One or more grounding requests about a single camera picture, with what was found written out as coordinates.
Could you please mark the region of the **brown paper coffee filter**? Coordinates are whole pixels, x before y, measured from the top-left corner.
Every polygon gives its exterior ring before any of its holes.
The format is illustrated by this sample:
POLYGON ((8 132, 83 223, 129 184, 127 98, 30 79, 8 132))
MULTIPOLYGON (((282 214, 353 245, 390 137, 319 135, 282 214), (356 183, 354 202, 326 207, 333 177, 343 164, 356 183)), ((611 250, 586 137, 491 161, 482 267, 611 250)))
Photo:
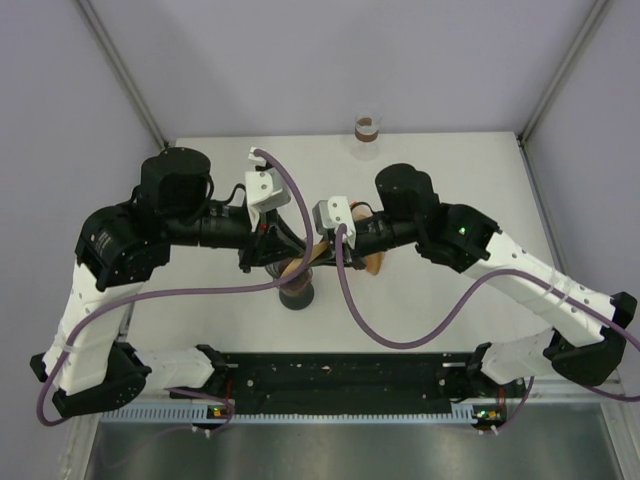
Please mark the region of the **brown paper coffee filter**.
POLYGON ((294 279, 300 274, 302 274, 308 267, 310 262, 317 260, 323 255, 328 249, 328 242, 321 241, 315 244, 311 250, 310 257, 305 260, 304 258, 297 258, 292 260, 282 271, 280 278, 281 279, 294 279))

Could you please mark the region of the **glass carafe red collar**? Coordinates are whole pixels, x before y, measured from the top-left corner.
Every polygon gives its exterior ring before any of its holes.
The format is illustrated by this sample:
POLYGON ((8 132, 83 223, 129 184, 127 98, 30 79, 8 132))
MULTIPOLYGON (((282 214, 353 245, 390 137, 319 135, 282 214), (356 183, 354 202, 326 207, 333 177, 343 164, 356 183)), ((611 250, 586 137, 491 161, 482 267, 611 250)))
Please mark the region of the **glass carafe red collar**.
POLYGON ((313 272, 311 269, 307 269, 298 277, 283 284, 279 288, 281 304, 293 311, 300 311, 310 306, 315 297, 312 279, 313 272))

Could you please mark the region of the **glass cup with coffee grounds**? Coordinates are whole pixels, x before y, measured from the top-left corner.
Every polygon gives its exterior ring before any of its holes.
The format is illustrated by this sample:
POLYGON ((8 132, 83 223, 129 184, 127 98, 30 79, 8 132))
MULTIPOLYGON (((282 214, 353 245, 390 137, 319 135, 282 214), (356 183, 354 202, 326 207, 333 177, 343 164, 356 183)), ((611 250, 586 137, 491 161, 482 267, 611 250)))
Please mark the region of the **glass cup with coffee grounds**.
POLYGON ((381 110, 375 104, 363 106, 357 111, 354 125, 356 146, 353 153, 358 160, 370 161, 379 153, 381 118, 381 110))

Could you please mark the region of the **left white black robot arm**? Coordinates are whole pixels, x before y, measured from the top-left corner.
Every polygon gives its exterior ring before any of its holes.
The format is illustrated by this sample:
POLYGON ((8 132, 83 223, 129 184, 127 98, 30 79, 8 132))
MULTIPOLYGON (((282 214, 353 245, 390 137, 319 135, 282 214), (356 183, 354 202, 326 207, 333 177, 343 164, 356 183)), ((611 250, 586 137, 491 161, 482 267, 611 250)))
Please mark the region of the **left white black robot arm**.
POLYGON ((126 339, 126 310, 150 298, 145 283, 168 264, 176 245, 234 250, 250 271, 289 256, 308 260, 310 237, 297 237, 279 209, 304 197, 286 168, 254 148, 241 185, 244 202, 214 198, 209 158, 168 147, 146 159, 127 201, 95 211, 75 248, 70 295, 49 349, 31 358, 42 390, 37 417, 57 420, 114 411, 141 395, 228 401, 229 368, 207 344, 142 351, 126 339))

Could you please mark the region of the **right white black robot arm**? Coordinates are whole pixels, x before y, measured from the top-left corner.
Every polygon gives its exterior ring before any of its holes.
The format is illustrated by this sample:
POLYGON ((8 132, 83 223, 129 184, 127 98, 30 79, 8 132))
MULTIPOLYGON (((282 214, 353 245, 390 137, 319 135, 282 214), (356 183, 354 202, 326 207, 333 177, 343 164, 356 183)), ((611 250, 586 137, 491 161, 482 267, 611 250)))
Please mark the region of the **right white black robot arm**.
POLYGON ((465 204, 439 200, 430 176, 409 164, 393 164, 375 178, 381 211, 356 220, 348 200, 334 196, 313 211, 316 230, 334 244, 343 295, 360 328, 391 349, 409 350, 437 337, 470 298, 465 293, 432 333, 394 342, 369 327, 348 290, 345 268, 367 256, 412 244, 417 253, 472 279, 471 291, 485 283, 544 320, 546 330, 510 342, 479 345, 467 365, 467 384, 487 396, 523 377, 557 373, 590 390, 602 385, 620 364, 630 340, 636 299, 591 290, 525 251, 498 223, 465 204))

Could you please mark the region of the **stack of brown filters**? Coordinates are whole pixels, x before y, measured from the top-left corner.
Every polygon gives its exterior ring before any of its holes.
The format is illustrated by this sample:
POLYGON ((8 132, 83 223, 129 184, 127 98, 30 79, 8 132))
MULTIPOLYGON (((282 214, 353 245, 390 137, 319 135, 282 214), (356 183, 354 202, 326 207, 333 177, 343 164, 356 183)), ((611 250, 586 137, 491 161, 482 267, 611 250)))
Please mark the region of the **stack of brown filters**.
MULTIPOLYGON (((353 202, 351 205, 351 214, 354 221, 363 220, 373 216, 373 212, 369 207, 362 203, 353 202)), ((372 276, 380 273, 385 259, 384 252, 374 253, 362 258, 364 269, 372 276)))

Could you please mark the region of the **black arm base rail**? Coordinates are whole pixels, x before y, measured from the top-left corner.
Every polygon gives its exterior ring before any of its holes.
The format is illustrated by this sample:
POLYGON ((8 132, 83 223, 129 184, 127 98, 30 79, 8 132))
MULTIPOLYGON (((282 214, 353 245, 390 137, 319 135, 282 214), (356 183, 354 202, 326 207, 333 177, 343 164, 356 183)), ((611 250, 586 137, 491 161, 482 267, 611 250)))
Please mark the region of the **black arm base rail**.
POLYGON ((472 398, 520 398, 467 365, 469 353, 225 353, 202 393, 239 414, 449 413, 472 398))

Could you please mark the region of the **left aluminium frame post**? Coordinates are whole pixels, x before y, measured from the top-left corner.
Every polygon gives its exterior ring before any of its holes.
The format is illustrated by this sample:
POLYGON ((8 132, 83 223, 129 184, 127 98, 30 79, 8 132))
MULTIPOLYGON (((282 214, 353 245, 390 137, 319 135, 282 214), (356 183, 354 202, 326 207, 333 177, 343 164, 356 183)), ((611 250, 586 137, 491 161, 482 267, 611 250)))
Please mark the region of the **left aluminium frame post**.
POLYGON ((94 2, 90 0, 73 0, 72 4, 88 28, 94 42, 109 66, 112 75, 119 84, 120 89, 145 131, 159 149, 168 147, 170 145, 169 139, 162 132, 159 123, 154 118, 148 102, 136 84, 130 69, 101 19, 94 2))

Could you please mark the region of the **aluminium frame post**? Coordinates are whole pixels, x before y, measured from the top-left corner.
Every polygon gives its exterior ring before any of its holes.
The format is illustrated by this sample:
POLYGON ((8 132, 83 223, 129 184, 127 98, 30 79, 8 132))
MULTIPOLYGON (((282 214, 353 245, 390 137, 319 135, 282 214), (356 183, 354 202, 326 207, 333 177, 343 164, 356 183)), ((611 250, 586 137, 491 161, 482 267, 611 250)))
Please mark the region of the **aluminium frame post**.
POLYGON ((73 0, 72 4, 88 28, 94 42, 109 66, 112 75, 119 84, 120 89, 145 131, 159 149, 168 147, 170 145, 169 139, 162 132, 159 123, 154 118, 148 102, 136 84, 130 69, 101 19, 94 2, 90 0, 73 0))
POLYGON ((613 4, 614 1, 612 0, 597 0, 591 2, 584 20, 572 36, 571 42, 564 51, 560 63, 554 69, 553 75, 543 89, 532 113, 517 135, 518 143, 522 148, 526 147, 536 133, 536 130, 572 75, 613 4))

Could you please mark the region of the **right aluminium frame post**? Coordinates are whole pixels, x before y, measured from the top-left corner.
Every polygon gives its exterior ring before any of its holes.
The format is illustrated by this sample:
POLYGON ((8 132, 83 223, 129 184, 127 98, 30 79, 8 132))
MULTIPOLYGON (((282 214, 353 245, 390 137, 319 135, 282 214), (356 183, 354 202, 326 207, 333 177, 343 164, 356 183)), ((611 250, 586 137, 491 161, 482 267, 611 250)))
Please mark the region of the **right aluminium frame post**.
POLYGON ((572 36, 571 42, 564 51, 560 63, 554 69, 553 75, 543 89, 532 113, 517 135, 518 143, 522 148, 526 147, 536 133, 536 130, 572 75, 613 4, 614 1, 612 0, 597 0, 591 2, 584 20, 572 36))

